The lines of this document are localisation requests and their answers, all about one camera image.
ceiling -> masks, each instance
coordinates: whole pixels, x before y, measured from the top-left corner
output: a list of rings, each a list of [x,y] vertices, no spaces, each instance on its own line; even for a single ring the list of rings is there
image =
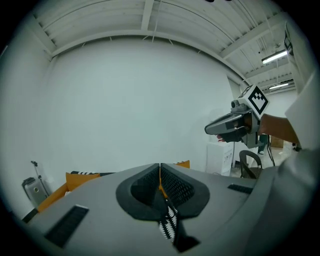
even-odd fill
[[[261,61],[284,49],[287,19],[269,0],[47,0],[32,11],[27,25],[52,57],[114,36],[180,42],[268,93],[269,87],[292,79],[286,56],[267,65]]]

ceiling beam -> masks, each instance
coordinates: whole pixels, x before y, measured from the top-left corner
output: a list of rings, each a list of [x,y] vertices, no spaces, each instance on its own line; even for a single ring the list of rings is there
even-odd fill
[[[152,8],[154,6],[155,0],[145,0],[144,4],[144,10],[142,15],[142,24],[141,24],[141,30],[148,30],[149,27],[149,21],[152,13]]]
[[[56,56],[72,47],[75,46],[79,46],[82,45],[83,43],[92,41],[92,40],[96,40],[96,39],[101,39],[101,38],[108,38],[108,37],[115,37],[115,36],[153,36],[154,32],[153,31],[145,31],[145,30],[141,30],[141,29],[131,29],[131,30],[109,30],[106,32],[101,32],[101,33],[96,33],[96,34],[92,34],[89,36],[84,36],[80,39],[77,39],[75,41],[72,41],[60,48],[58,48],[57,50],[55,50],[53,52],[53,56]],[[232,64],[230,64],[228,61],[224,60],[223,58],[221,58],[219,56],[218,53],[214,52],[213,50],[203,46],[202,44],[199,44],[198,42],[194,42],[190,39],[181,37],[179,35],[176,34],[169,34],[169,33],[163,33],[163,32],[157,32],[156,33],[156,37],[157,38],[163,38],[163,39],[170,39],[172,41],[176,41],[188,46],[191,46],[193,48],[196,48],[198,50],[201,50],[204,53],[207,53],[208,55],[214,57],[216,60],[220,61],[221,63],[225,64],[227,67],[229,67],[234,73],[236,73],[239,77],[241,77],[243,80],[245,79],[245,76],[238,70],[236,69]]]
[[[277,82],[279,83],[279,82],[283,82],[283,81],[290,80],[290,79],[293,79],[292,74],[286,74],[283,76],[279,76],[278,79],[274,78],[274,79],[271,79],[268,81],[260,82],[257,84],[257,86],[262,89],[264,87],[268,87],[273,84],[276,84]]]
[[[283,25],[287,20],[288,15],[285,12],[278,13],[275,16],[272,16],[268,19],[268,23],[271,29],[274,29],[280,25]],[[252,41],[256,41],[257,39],[263,37],[264,35],[270,33],[270,29],[267,21],[261,23],[256,26],[254,29],[250,30],[244,36],[240,37],[237,41],[229,45],[222,52],[220,52],[220,56],[223,59],[230,57],[231,54],[236,52],[237,50],[243,48],[245,45],[251,43]]]
[[[49,36],[46,34],[33,15],[29,15],[29,17],[26,19],[25,26],[32,31],[37,41],[43,45],[48,54],[52,55],[57,49],[57,46],[51,41]]]
[[[286,58],[283,58],[283,59],[280,59],[280,60],[278,61],[278,67],[287,65],[288,63],[289,63],[289,62],[288,62],[288,58],[287,58],[287,57],[286,57]],[[263,74],[263,73],[265,73],[265,72],[269,72],[269,71],[271,71],[271,70],[274,70],[274,69],[276,69],[276,68],[277,68],[277,62],[274,61],[274,62],[272,62],[272,63],[270,63],[270,64],[268,64],[268,65],[265,65],[265,66],[263,66],[263,67],[261,67],[261,68],[258,68],[258,69],[254,70],[254,71],[252,71],[252,72],[249,72],[249,73],[245,74],[244,76],[245,76],[246,79],[249,79],[249,78],[256,77],[256,76],[258,76],[258,75],[260,75],[260,74]]]

metal stand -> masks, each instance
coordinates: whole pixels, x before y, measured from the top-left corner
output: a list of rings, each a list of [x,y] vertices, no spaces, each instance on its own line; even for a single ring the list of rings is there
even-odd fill
[[[31,161],[31,163],[34,165],[34,169],[35,169],[36,176],[37,176],[38,179],[40,180],[41,185],[42,185],[42,187],[43,187],[43,189],[44,189],[44,191],[45,191],[45,193],[46,193],[46,196],[48,197],[48,196],[49,196],[49,193],[48,193],[48,191],[46,190],[46,187],[45,187],[44,183],[42,182],[42,177],[41,177],[41,175],[39,175],[39,173],[38,173],[38,169],[37,169],[38,163],[37,163],[36,161]]]

black mesh pad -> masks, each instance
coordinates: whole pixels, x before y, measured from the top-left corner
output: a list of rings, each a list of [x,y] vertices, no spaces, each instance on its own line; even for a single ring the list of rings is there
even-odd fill
[[[181,219],[199,215],[209,201],[209,189],[203,183],[167,164],[161,164],[161,184]],[[159,164],[155,163],[124,180],[116,189],[116,199],[135,219],[161,221],[168,215],[168,206],[159,185]]]
[[[175,170],[168,164],[161,164],[161,185],[180,219],[198,216],[207,205],[210,192],[205,184]]]

cable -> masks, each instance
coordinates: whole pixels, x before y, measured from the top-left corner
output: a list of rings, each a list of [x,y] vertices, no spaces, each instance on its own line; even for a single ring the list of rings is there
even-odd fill
[[[273,155],[272,155],[272,151],[271,151],[270,145],[268,145],[267,150],[268,150],[268,154],[269,154],[269,157],[270,157],[270,159],[271,159],[271,161],[272,161],[273,166],[276,166],[276,165],[275,165],[274,157],[273,157]]]
[[[267,148],[267,151],[268,151],[268,154],[269,154],[269,157],[270,157],[270,159],[271,159],[271,162],[272,162],[273,166],[276,166],[276,165],[275,165],[274,156],[272,155],[272,152],[271,152],[270,136],[269,136],[269,134],[268,134],[268,143],[267,143],[266,148]]]

